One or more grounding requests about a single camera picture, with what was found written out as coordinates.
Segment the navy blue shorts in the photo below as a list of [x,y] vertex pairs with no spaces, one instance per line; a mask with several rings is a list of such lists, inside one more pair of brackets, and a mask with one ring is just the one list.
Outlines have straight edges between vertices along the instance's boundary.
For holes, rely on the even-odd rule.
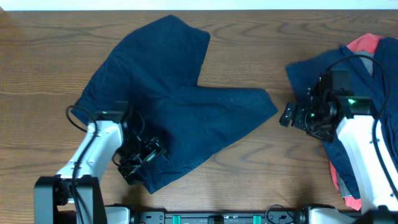
[[255,88],[207,88],[198,77],[209,33],[166,16],[128,34],[94,73],[72,110],[88,113],[127,101],[140,112],[137,129],[167,149],[136,173],[150,193],[183,177],[213,154],[274,116],[268,93]]

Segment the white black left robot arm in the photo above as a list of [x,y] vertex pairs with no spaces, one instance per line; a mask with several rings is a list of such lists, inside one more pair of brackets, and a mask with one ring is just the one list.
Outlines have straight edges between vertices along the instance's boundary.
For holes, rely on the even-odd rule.
[[132,106],[88,116],[86,136],[72,158],[34,185],[35,223],[140,222],[127,205],[104,204],[100,180],[114,162],[125,180],[138,182],[138,171],[167,150],[157,136],[144,133],[144,118]]

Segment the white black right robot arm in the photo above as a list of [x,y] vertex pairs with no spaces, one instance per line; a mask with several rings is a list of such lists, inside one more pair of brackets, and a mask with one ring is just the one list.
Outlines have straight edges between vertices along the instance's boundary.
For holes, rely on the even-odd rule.
[[361,197],[358,218],[326,205],[308,205],[295,214],[295,223],[397,223],[397,170],[371,99],[330,96],[313,99],[309,107],[289,103],[279,123],[324,141],[338,138]]

